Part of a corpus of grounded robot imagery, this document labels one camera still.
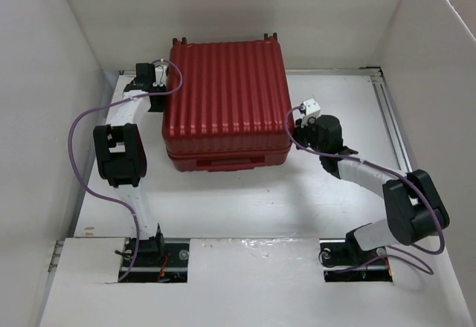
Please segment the red suitcase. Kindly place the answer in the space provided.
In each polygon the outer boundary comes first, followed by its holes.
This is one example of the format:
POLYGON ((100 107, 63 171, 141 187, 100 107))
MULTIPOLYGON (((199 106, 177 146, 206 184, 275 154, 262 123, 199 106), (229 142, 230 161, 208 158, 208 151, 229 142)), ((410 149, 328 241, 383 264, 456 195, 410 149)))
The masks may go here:
POLYGON ((241 42, 175 41, 162 136, 179 172, 223 172, 283 164, 291 108, 276 35, 241 42))

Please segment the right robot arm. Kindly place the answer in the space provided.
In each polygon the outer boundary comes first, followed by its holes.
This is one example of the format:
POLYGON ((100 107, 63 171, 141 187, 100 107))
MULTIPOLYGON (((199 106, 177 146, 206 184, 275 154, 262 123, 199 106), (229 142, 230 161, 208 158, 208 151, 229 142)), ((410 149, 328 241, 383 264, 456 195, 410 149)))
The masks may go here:
POLYGON ((357 227, 345 236, 339 253, 362 264, 372 250, 411 246, 440 255, 446 241, 443 230, 450 219, 431 176, 424 170, 397 172, 358 157, 344 145, 337 117, 298 119, 291 135, 298 149, 317 155, 323 169, 342 181, 373 192, 384 202, 385 218, 357 227))

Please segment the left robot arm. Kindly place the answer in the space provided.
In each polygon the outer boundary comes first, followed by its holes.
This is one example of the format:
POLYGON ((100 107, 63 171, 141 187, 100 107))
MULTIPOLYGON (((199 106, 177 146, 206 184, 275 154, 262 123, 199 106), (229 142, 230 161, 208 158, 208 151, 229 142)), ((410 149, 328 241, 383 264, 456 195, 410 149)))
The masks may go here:
POLYGON ((124 103, 102 126, 93 130, 94 148, 100 177, 115 189, 118 199, 132 209, 138 226, 136 237, 129 240, 122 257, 140 267, 152 267, 166 256, 164 237, 152 217, 141 188, 147 173, 147 158, 138 124, 151 109, 151 94, 158 91, 155 66, 138 63, 135 78, 123 91, 124 103))

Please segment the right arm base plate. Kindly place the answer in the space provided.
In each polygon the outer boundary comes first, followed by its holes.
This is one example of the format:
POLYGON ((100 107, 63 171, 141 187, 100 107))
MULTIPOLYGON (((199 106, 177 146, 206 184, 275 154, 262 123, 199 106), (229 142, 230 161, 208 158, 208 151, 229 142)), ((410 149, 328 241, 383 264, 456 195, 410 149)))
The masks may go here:
POLYGON ((384 247, 354 253, 343 239, 323 239, 320 249, 318 259, 324 269, 325 282, 393 281, 387 258, 378 259, 387 253, 384 247))

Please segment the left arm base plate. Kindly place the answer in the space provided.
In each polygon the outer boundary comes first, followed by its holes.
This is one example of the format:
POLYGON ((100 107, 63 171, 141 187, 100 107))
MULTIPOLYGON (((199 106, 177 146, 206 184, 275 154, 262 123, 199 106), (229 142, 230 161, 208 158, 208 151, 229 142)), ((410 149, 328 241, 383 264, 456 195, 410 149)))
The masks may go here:
POLYGON ((131 271, 120 283, 186 283, 188 278, 188 262, 190 257, 189 240, 166 240, 163 257, 154 253, 138 253, 135 262, 131 265, 132 251, 130 243, 126 244, 123 252, 116 250, 121 256, 120 279, 132 266, 131 271))

